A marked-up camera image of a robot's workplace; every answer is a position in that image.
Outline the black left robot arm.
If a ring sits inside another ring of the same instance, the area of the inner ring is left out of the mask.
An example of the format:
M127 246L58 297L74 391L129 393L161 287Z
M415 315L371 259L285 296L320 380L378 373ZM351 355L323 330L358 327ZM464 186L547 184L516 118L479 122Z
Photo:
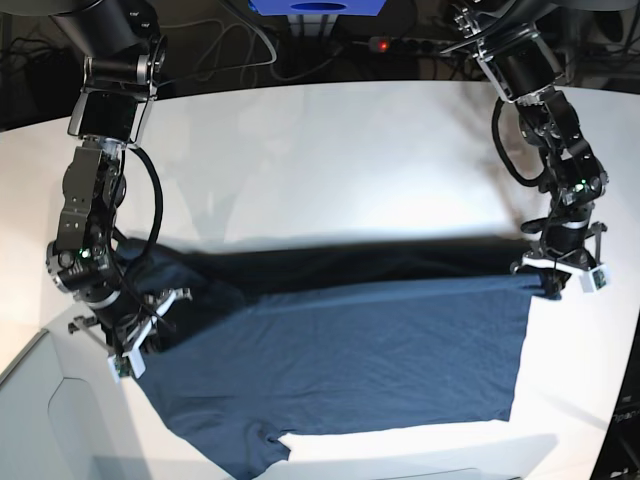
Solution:
M609 283L601 251L586 246L589 239L599 242L607 230L591 215L609 177L585 139L574 107L556 87L562 67L535 26L551 8L547 1L504 1L495 9L479 1L456 1L453 18L464 38L446 50L468 50L496 88L491 134L509 174L520 185L550 196L548 214L520 227L535 239L513 271L541 270L557 289L576 277L584 291L593 293ZM517 170L502 142L499 121L507 104L518 112L523 139L538 151L542 171L534 178Z

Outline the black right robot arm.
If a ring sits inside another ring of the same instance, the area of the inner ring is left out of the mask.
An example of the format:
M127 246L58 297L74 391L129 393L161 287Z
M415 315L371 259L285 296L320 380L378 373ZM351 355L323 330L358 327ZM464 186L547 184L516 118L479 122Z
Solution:
M164 198L159 175L139 144L161 87L167 39L147 1L55 1L50 17L83 52L83 80L68 133L79 140L62 181L63 207L47 247L55 285L92 312L73 324L98 324L106 348L122 359L161 320L156 295L145 296L131 275L151 254L161 229ZM141 160L153 188L151 230L141 252L119 260L117 210L126 195L127 153Z

